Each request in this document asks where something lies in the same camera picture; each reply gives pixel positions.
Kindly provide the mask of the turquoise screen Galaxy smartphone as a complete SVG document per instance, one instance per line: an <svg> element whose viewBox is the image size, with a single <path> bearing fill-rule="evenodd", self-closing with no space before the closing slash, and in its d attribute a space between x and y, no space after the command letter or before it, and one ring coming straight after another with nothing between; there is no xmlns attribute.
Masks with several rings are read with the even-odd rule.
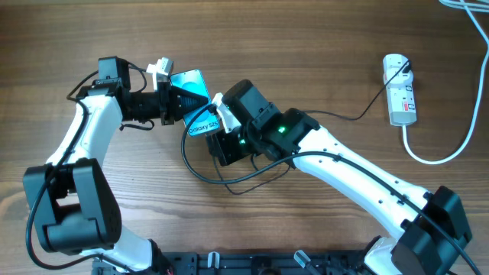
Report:
<svg viewBox="0 0 489 275"><path fill-rule="evenodd" d="M205 80L202 72L198 69L173 74L170 80L173 86L191 93L191 97L186 95L182 97L184 110L188 111L190 108L192 109L191 112L187 112L183 116L184 124L187 126L198 112L211 103ZM192 123L188 130L188 135L195 137L218 130L219 127L220 124L217 117L210 111L205 111Z"/></svg>

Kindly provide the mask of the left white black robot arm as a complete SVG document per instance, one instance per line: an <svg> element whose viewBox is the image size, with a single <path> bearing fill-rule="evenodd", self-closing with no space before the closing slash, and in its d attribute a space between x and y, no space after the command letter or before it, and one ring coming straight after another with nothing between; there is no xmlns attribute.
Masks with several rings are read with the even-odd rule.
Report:
<svg viewBox="0 0 489 275"><path fill-rule="evenodd" d="M171 125L209 103L209 97L174 86L173 64L159 59L147 68L154 91L131 90L133 64L103 57L98 69L67 96L76 115L65 138L44 165L23 177L30 208L25 245L38 263L33 243L50 253L73 257L73 263L96 259L120 273L172 274L172 263L157 244L128 230L102 163L118 128L160 119Z"/></svg>

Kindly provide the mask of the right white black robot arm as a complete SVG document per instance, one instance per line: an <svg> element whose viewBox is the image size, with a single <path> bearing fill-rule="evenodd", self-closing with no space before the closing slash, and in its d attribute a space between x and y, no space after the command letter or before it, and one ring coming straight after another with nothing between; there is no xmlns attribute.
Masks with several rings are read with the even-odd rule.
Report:
<svg viewBox="0 0 489 275"><path fill-rule="evenodd" d="M286 163L338 190L387 231L361 258L370 274L446 274L466 258L472 232L460 197L404 181L348 149L306 112L285 112L249 80L215 95L211 110L223 129L208 139L223 166L251 154Z"/></svg>

